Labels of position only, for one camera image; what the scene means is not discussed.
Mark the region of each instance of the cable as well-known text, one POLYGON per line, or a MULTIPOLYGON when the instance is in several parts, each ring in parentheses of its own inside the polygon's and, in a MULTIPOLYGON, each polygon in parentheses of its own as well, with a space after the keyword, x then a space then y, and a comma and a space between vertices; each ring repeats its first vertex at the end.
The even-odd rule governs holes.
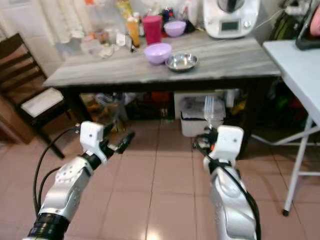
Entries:
POLYGON ((79 129, 78 127, 72 127, 72 128, 69 128, 69 129, 63 131, 50 144, 48 144, 48 146, 45 148, 45 150, 41 154, 41 157, 40 157, 39 162, 38 162, 38 164, 36 166, 36 169, 35 169, 34 178, 33 178, 33 184, 32 184, 32 198, 33 198, 33 206, 34 206, 34 211, 35 211, 35 215, 36 216, 38 215, 38 212, 39 212, 40 207, 41 207, 41 206, 38 205, 38 201, 37 201, 37 181, 38 181, 39 169, 40 169, 41 163, 42 163, 42 161, 44 159, 44 156, 46 155, 47 151, 51 148, 51 146, 59 138, 61 138, 64 134, 66 134, 69 131, 75 131, 75 130, 78 130, 78 129, 79 129))
POLYGON ((61 168, 61 167, 57 167, 57 168, 55 168, 55 169, 52 169, 52 170, 49 171, 49 172, 44 176, 44 178, 42 179, 41 185, 40 185, 40 188, 39 188, 38 202, 37 202, 37 204, 38 204, 39 207, 41 207, 42 191, 43 191, 43 188, 44 188, 44 185, 45 185, 45 183, 46 183, 47 178, 48 178, 51 174, 53 174, 54 172, 58 171, 60 168, 61 168))
POLYGON ((209 154, 207 154, 200 146, 199 146, 199 143, 198 143, 198 139, 197 137, 195 137, 195 143, 194 143, 194 146, 196 149, 198 149, 204 156, 206 156, 209 161, 211 163, 214 163, 215 165, 217 165, 218 167, 220 167, 232 180, 233 182, 237 185, 237 187, 241 190, 242 194, 244 195, 246 201, 248 202, 252 212, 253 212, 253 215, 254 215, 254 218, 255 218, 255 233, 256 233, 256 237, 257 237, 257 240, 261 240, 261 225, 260 225, 260 213, 259 213, 259 208, 258 208, 258 205, 255 201, 255 199, 252 197, 252 195, 244 190, 244 188, 241 186, 241 184, 235 179, 235 177, 228 171, 226 170, 225 168, 225 165, 219 163, 217 160, 214 160, 212 159, 209 154))
POLYGON ((266 24, 267 22, 271 21, 276 15, 278 15, 279 13, 281 13, 281 12, 283 12, 283 11, 284 11, 284 9, 281 9, 281 10, 277 11, 277 12, 276 12, 275 14, 273 14, 269 19, 263 21, 263 22, 260 23, 258 26, 256 26, 256 27, 254 28, 254 30, 260 28, 262 25, 264 25, 264 24, 266 24))

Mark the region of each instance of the table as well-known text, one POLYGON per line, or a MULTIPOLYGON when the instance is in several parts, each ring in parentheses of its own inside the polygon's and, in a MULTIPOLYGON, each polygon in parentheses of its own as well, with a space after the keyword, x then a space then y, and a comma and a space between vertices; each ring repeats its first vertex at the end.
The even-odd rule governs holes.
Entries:
POLYGON ((265 42, 263 46, 280 67, 283 81, 309 114, 304 132, 283 139, 279 141, 280 144, 276 143, 276 145, 283 145, 302 137, 282 212, 283 215, 288 216, 298 177, 320 176, 320 172, 300 171, 308 137, 310 134, 320 131, 320 49, 301 51, 296 47, 294 41, 265 42))
POLYGON ((195 54, 198 65, 189 72, 175 73, 165 65, 151 65, 144 47, 134 53, 123 47, 110 59, 70 57, 44 85, 61 91, 80 122, 91 120, 81 93, 249 89, 240 124, 244 149, 271 84, 281 75, 278 67, 252 36, 218 40, 195 31, 162 41, 172 45, 173 53, 195 54))

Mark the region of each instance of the chair seat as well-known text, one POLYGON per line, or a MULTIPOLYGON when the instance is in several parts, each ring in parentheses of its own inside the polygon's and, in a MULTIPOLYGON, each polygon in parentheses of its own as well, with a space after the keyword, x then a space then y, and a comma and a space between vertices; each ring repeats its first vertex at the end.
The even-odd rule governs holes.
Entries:
POLYGON ((21 109, 33 118, 36 118, 63 100, 64 97, 62 96, 61 92, 54 88, 49 88, 39 95, 24 102, 21 105, 21 109))

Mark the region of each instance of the condiment bottle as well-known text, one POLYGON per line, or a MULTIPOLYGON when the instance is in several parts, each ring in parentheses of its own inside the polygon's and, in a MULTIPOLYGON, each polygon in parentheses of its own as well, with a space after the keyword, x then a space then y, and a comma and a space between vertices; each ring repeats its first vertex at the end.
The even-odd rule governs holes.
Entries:
POLYGON ((118 9, 120 10, 122 17, 127 19, 130 16, 132 16, 132 8, 131 8, 129 0, 117 0, 116 5, 117 5, 118 9))
POLYGON ((138 23, 136 22, 136 19, 133 16, 128 17, 126 21, 126 27, 132 38, 133 45, 136 48, 138 48, 140 46, 138 23))
POLYGON ((134 12, 133 17, 135 18, 135 21, 138 23, 139 36, 144 37, 145 36, 145 28, 144 28, 144 25, 142 24, 140 13, 134 12))

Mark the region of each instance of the plastic bag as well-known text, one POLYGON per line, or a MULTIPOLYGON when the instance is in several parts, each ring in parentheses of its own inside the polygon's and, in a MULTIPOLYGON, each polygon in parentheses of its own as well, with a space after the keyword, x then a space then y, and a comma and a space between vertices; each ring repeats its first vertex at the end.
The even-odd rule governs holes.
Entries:
POLYGON ((178 18, 189 20, 196 28, 204 28, 202 0, 182 0, 178 18))

